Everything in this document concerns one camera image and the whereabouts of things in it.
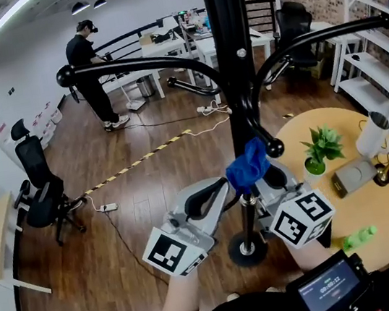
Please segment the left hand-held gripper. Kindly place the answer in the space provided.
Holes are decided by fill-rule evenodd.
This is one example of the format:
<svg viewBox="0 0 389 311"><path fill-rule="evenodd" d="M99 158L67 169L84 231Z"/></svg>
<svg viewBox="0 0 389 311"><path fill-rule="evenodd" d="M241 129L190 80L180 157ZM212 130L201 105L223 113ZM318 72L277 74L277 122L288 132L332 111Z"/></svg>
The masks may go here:
<svg viewBox="0 0 389 311"><path fill-rule="evenodd" d="M224 177L203 179L182 189L160 228L148 238L142 259L170 276L187 276L216 246L214 233L228 195Z"/></svg>

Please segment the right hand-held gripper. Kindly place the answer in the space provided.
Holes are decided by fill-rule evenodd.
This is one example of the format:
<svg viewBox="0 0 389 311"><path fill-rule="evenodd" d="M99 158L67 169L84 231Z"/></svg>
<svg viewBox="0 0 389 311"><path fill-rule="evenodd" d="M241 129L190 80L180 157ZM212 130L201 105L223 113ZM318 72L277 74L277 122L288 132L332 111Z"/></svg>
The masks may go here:
<svg viewBox="0 0 389 311"><path fill-rule="evenodd" d="M273 189L287 189L269 204L262 202L257 222L265 233L279 237L294 248L302 248L326 230L335 215L335 207L318 189L308 183L299 185L287 166L270 161L270 167L255 182L260 196L272 195Z"/></svg>

